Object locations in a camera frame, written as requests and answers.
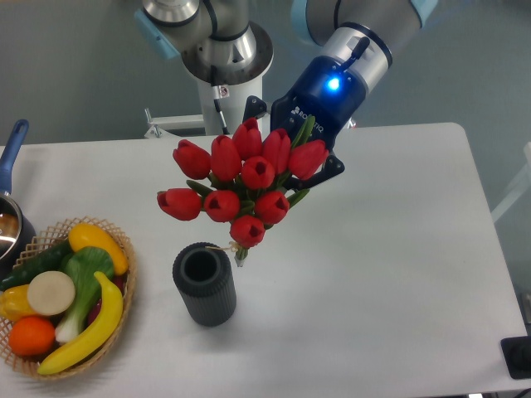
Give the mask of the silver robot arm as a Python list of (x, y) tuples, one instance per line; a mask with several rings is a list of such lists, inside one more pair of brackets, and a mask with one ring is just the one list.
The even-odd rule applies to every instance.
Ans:
[(338, 133), (425, 25), (433, 1), (286, 1), (270, 17), (289, 19), (300, 43), (317, 49), (297, 81), (266, 103), (262, 78), (273, 61), (268, 32), (251, 20), (247, 1), (145, 1), (134, 19), (165, 59), (180, 57), (197, 82), (199, 115), (149, 118), (147, 135), (201, 128), (208, 135), (267, 116), (271, 129), (295, 136), (308, 117), (311, 138), (332, 149)]

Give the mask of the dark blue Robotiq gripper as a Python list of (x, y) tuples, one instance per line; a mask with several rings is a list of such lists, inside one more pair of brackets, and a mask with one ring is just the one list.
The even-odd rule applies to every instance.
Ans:
[[(331, 150), (336, 137), (354, 111), (365, 100), (362, 80), (349, 71), (340, 70), (339, 63), (328, 56), (314, 58), (286, 95), (273, 102), (270, 111), (272, 130), (287, 125), (292, 118), (315, 117), (312, 139), (321, 139)], [(255, 95), (246, 99), (242, 121), (261, 119), (266, 102)], [(311, 188), (335, 177), (344, 164), (326, 148), (295, 148), (289, 158), (289, 189)]]

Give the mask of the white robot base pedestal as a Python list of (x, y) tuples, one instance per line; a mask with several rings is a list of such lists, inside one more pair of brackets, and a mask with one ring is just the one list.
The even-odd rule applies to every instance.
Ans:
[(234, 133), (244, 120), (247, 99), (262, 95), (262, 78), (237, 85), (216, 85), (197, 80), (201, 113), (152, 118), (149, 109), (145, 109), (148, 130), (145, 138), (168, 138), (171, 133), (183, 135), (218, 135)]

